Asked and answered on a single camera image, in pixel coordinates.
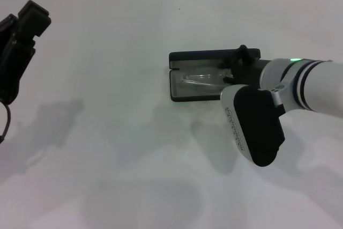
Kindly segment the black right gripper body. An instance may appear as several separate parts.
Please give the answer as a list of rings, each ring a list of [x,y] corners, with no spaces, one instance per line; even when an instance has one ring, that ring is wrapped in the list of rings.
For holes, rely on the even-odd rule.
[[[260,76],[263,69],[269,63],[269,60],[255,60],[250,63],[244,63],[242,60],[235,62],[231,67],[233,84],[250,85],[254,88],[260,88]]]

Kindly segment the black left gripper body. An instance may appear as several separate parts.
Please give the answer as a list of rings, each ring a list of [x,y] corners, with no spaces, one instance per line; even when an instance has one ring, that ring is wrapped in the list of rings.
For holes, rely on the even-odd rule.
[[[35,36],[28,25],[1,30],[1,102],[6,105],[18,95],[20,80],[35,54]]]

